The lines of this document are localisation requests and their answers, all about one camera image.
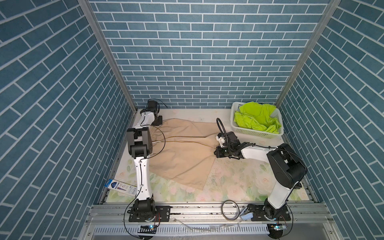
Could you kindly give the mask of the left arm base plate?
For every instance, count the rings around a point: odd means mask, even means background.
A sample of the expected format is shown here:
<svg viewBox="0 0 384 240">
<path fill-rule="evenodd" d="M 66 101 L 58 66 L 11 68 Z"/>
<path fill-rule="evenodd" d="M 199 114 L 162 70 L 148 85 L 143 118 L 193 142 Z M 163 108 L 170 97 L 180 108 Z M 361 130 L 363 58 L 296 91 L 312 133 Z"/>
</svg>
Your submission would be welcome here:
<svg viewBox="0 0 384 240">
<path fill-rule="evenodd" d="M 169 222 L 171 213 L 171 206 L 160 205 L 156 206 L 155 210 L 145 210 L 144 208 L 133 207 L 130 211 L 129 222 L 154 222 L 154 218 L 157 217 L 157 221 L 160 223 Z"/>
</svg>

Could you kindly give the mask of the blue white connector plug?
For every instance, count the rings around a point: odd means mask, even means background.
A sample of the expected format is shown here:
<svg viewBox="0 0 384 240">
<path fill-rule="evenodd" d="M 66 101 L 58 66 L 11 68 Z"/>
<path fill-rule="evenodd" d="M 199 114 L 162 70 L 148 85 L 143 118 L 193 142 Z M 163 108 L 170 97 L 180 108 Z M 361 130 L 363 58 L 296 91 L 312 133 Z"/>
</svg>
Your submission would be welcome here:
<svg viewBox="0 0 384 240">
<path fill-rule="evenodd" d="M 247 221 L 247 220 L 251 220 L 254 217 L 254 214 L 252 212 L 249 212 L 246 214 L 242 214 L 240 217 L 242 221 Z"/>
</svg>

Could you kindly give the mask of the beige shorts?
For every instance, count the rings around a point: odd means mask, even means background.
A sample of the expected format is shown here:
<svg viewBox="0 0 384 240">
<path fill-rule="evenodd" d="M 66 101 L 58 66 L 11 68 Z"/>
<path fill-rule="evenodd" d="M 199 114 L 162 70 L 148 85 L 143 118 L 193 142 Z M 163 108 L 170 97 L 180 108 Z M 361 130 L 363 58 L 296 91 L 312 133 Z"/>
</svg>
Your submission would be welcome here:
<svg viewBox="0 0 384 240">
<path fill-rule="evenodd" d="M 216 123 L 170 119 L 160 127 L 150 127 L 155 157 L 150 172 L 190 188 L 202 190 L 220 144 Z"/>
</svg>

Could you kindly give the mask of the blue white paper box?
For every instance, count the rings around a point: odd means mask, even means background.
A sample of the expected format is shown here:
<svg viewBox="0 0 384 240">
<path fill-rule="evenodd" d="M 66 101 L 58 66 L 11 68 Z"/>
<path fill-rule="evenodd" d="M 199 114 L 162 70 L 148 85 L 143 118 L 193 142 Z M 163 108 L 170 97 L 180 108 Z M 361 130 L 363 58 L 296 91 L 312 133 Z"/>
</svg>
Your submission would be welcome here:
<svg viewBox="0 0 384 240">
<path fill-rule="evenodd" d="M 137 194 L 136 186 L 126 184 L 114 179 L 107 180 L 107 182 L 105 183 L 105 187 L 109 190 L 114 190 L 127 196 L 134 197 Z"/>
</svg>

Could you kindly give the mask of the lime green shorts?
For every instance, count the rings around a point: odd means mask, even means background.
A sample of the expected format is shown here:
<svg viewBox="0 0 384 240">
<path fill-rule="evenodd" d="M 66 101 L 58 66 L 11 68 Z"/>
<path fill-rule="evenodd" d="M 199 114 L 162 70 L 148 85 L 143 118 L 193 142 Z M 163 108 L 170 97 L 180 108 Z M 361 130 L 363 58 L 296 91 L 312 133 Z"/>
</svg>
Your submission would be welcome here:
<svg viewBox="0 0 384 240">
<path fill-rule="evenodd" d="M 271 117 L 276 109 L 274 105 L 249 102 L 235 111 L 234 122 L 240 128 L 278 134 L 282 125 L 277 118 Z"/>
</svg>

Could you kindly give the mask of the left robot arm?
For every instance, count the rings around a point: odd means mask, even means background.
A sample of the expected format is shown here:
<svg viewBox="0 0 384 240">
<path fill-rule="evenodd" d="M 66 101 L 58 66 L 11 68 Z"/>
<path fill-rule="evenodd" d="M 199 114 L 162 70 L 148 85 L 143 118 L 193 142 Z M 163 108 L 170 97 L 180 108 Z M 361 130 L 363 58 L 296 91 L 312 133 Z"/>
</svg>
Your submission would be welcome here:
<svg viewBox="0 0 384 240">
<path fill-rule="evenodd" d="M 156 211 L 150 186 L 149 159 L 153 153 L 150 127 L 161 125 L 163 120 L 159 111 L 160 104 L 156 100 L 148 100 L 146 108 L 140 111 L 138 123 L 127 130 L 128 150 L 134 160 L 138 184 L 133 211 L 138 214 L 154 214 Z"/>
</svg>

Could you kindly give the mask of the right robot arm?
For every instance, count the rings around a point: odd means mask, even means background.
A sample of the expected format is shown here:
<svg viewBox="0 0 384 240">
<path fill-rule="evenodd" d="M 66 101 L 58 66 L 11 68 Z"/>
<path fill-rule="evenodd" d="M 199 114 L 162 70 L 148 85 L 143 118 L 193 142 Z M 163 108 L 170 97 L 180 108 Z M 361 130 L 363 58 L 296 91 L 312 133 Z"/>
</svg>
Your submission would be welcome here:
<svg viewBox="0 0 384 240">
<path fill-rule="evenodd" d="M 216 140 L 219 143 L 214 152 L 217 158 L 253 159 L 270 164 L 276 183 L 267 197 L 266 211 L 278 211 L 284 207 L 293 189 L 308 172 L 304 161 L 288 144 L 265 147 L 255 143 L 241 143 L 234 132 L 219 133 Z"/>
</svg>

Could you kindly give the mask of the white plastic basket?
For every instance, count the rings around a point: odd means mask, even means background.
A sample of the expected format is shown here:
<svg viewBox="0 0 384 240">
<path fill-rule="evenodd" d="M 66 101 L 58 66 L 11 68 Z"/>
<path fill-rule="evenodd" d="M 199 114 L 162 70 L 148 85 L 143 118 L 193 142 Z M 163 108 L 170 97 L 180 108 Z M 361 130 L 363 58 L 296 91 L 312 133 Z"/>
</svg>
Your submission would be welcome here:
<svg viewBox="0 0 384 240">
<path fill-rule="evenodd" d="M 272 114 L 271 114 L 271 117 L 272 118 L 277 118 L 280 122 L 280 124 L 282 125 L 282 127 L 280 128 L 279 130 L 279 133 L 278 134 L 272 134 L 272 133 L 266 133 L 266 132 L 261 132 L 261 131 L 256 131 L 256 130 L 252 130 L 252 129 L 245 129 L 245 128 L 240 128 L 235 122 L 234 122 L 234 113 L 235 111 L 237 111 L 239 109 L 240 106 L 242 106 L 243 104 L 246 104 L 246 103 L 241 103 L 241 102 L 234 102 L 232 104 L 232 108 L 231 108 L 231 127 L 233 128 L 233 130 L 237 133 L 241 133 L 241 134 L 246 134 L 246 135 L 251 135 L 251 136 L 256 136 L 256 137 L 262 137 L 262 138 L 267 138 L 267 139 L 273 139 L 273 138 L 276 138 L 276 137 L 280 137 L 283 135 L 284 133 L 284 125 L 283 125 L 283 119 L 282 119 L 282 115 L 280 113 L 280 110 L 277 108 Z"/>
</svg>

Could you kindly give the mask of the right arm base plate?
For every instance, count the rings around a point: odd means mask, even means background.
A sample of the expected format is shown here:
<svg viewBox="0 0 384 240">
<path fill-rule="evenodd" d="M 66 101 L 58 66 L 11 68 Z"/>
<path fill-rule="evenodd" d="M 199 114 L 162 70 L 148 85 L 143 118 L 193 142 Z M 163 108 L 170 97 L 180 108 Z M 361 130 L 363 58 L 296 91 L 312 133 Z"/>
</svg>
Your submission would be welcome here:
<svg viewBox="0 0 384 240">
<path fill-rule="evenodd" d="M 249 204 L 246 210 L 248 211 L 248 213 L 253 214 L 253 216 L 251 217 L 252 222 L 271 222 L 277 220 L 285 220 L 286 222 L 288 222 L 292 219 L 287 205 L 283 205 L 280 209 L 276 210 L 269 205 L 264 206 Z"/>
</svg>

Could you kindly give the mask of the aluminium front rail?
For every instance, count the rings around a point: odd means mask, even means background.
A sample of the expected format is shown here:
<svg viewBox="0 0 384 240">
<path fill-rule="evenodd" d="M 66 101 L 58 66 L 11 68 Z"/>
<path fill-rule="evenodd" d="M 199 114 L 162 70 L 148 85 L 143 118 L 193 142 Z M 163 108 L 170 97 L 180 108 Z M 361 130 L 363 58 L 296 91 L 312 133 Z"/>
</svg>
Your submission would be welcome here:
<svg viewBox="0 0 384 240">
<path fill-rule="evenodd" d="M 268 235 L 256 235 L 262 239 L 271 240 L 278 238 L 281 240 L 340 240 L 340 231 L 331 217 L 325 204 L 312 202 L 289 203 L 288 209 L 291 220 L 262 221 L 252 222 L 251 220 L 242 221 L 241 215 L 248 213 L 246 210 L 249 204 L 262 205 L 260 203 L 160 203 L 160 205 L 171 206 L 169 222 L 129 222 L 128 209 L 125 204 L 105 204 L 94 205 L 86 220 L 85 226 L 80 233 L 81 240 L 92 239 L 111 239 L 114 236 L 94 236 L 95 227 L 120 227 L 130 225 L 147 226 L 150 231 L 156 230 L 165 224 L 182 225 L 226 225 L 226 224 L 266 224 L 270 233 Z M 205 236 L 236 236 L 244 235 L 197 235 L 197 236 L 176 236 L 164 237 L 166 239 L 176 239 L 183 237 L 205 237 Z M 148 236 L 126 236 L 129 239 L 155 240 L 161 237 Z"/>
</svg>

